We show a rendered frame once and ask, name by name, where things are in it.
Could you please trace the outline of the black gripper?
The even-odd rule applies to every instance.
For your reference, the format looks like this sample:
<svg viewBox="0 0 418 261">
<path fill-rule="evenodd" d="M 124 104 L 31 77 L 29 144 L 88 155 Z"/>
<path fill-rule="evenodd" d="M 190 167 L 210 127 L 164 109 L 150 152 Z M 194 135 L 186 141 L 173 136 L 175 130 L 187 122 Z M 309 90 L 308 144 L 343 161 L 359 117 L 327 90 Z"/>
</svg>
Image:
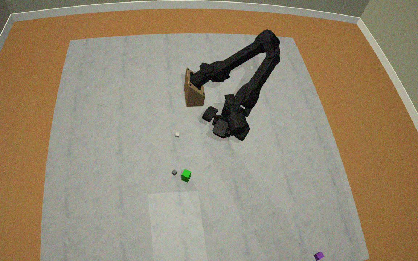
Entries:
<svg viewBox="0 0 418 261">
<path fill-rule="evenodd" d="M 227 121 L 227 118 L 223 115 L 223 113 L 221 115 L 217 115 L 216 113 L 218 112 L 218 110 L 216 108 L 214 108 L 213 106 L 209 106 L 207 108 L 207 110 L 204 112 L 203 114 L 203 120 L 210 122 L 212 118 L 214 118 L 212 125 L 215 126 L 216 124 L 216 120 L 218 119 L 218 117 L 222 117 L 223 120 Z M 243 141 L 246 137 L 246 135 L 248 134 L 248 132 L 250 131 L 250 127 L 246 128 L 246 131 L 241 134 L 241 135 L 237 135 L 235 136 L 237 139 Z"/>
</svg>

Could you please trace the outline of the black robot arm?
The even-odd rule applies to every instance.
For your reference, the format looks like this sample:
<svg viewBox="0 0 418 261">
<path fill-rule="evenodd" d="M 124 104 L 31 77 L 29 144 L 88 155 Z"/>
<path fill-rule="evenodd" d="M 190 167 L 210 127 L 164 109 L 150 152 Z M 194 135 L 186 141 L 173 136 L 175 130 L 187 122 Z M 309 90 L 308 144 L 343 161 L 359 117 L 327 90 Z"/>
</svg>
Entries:
<svg viewBox="0 0 418 261">
<path fill-rule="evenodd" d="M 230 135 L 241 135 L 249 126 L 246 118 L 252 108 L 256 105 L 262 86 L 280 63 L 280 40 L 271 31 L 262 31 L 255 41 L 244 49 L 227 58 L 225 61 L 215 61 L 212 64 L 202 63 L 200 70 L 190 73 L 190 82 L 199 90 L 201 86 L 209 80 L 213 82 L 223 82 L 229 79 L 229 73 L 234 68 L 248 61 L 259 53 L 266 52 L 266 57 L 257 69 L 252 79 L 243 85 L 234 97 L 234 94 L 225 95 L 225 103 L 222 113 L 227 121 L 218 117 L 213 128 L 213 134 L 221 138 L 229 138 Z M 243 109 L 240 105 L 244 106 Z"/>
</svg>

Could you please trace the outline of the purple cube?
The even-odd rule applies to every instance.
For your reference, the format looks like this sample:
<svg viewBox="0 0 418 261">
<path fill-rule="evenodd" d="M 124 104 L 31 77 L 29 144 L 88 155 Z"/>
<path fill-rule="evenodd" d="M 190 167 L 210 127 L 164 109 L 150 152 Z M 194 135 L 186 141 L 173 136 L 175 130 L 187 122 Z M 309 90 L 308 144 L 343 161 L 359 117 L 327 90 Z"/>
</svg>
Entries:
<svg viewBox="0 0 418 261">
<path fill-rule="evenodd" d="M 322 252 L 318 252 L 317 254 L 315 254 L 315 255 L 314 255 L 314 257 L 315 257 L 315 259 L 318 261 L 318 260 L 320 260 L 321 258 L 323 258 L 324 256 L 323 256 Z"/>
</svg>

